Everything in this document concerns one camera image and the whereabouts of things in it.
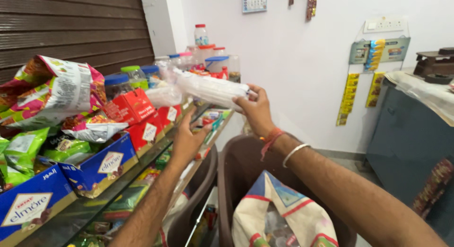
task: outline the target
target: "blue cardboard box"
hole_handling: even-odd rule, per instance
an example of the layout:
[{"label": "blue cardboard box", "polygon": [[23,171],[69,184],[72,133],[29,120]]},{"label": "blue cardboard box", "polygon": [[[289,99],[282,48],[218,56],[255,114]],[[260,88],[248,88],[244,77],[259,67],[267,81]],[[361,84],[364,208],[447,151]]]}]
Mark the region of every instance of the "blue cardboard box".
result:
[{"label": "blue cardboard box", "polygon": [[82,163],[59,165],[74,191],[95,198],[138,162],[129,133],[122,132],[119,139]]},{"label": "blue cardboard box", "polygon": [[0,195],[0,246],[15,246],[77,199],[58,165]]}]

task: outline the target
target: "hand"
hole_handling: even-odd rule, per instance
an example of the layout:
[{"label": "hand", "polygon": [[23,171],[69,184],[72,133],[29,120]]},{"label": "hand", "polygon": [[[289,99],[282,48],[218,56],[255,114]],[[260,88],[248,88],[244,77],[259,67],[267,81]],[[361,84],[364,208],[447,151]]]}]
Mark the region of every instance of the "hand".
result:
[{"label": "hand", "polygon": [[190,122],[196,111],[194,107],[184,116],[178,127],[177,134],[173,140],[172,160],[184,169],[188,163],[197,155],[207,134],[211,131],[212,125],[205,125],[200,132],[192,134]]},{"label": "hand", "polygon": [[254,101],[248,101],[244,97],[234,97],[233,102],[243,109],[243,114],[247,117],[254,134],[267,137],[276,126],[271,120],[270,102],[266,91],[253,84],[247,85],[257,93],[257,98],[254,98]]}]

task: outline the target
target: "brown rolling shutter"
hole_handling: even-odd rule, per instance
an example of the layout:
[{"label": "brown rolling shutter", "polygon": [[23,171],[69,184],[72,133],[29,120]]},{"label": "brown rolling shutter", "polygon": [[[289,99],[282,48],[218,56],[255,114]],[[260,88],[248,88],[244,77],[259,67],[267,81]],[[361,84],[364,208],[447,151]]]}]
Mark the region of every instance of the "brown rolling shutter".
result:
[{"label": "brown rolling shutter", "polygon": [[86,62],[103,75],[151,64],[141,0],[0,0],[0,84],[36,54]]}]

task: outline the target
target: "grey metal cabinet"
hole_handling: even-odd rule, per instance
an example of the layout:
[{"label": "grey metal cabinet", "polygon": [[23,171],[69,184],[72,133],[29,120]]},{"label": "grey metal cabinet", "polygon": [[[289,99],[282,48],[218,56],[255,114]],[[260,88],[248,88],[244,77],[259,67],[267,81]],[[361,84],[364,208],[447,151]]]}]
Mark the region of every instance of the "grey metal cabinet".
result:
[{"label": "grey metal cabinet", "polygon": [[[432,168],[443,157],[454,155],[454,128],[421,102],[392,86],[385,95],[366,158],[384,188],[411,206]],[[454,181],[427,221],[448,240],[454,228]]]}]

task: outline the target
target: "red jar lid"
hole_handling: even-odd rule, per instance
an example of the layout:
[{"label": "red jar lid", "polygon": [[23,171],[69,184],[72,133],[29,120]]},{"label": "red jar lid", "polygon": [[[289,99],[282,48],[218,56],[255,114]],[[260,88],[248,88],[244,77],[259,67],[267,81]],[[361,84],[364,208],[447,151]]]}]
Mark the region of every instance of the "red jar lid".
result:
[{"label": "red jar lid", "polygon": [[215,47],[216,47],[215,44],[199,46],[200,49],[211,49],[211,48],[215,48]]}]

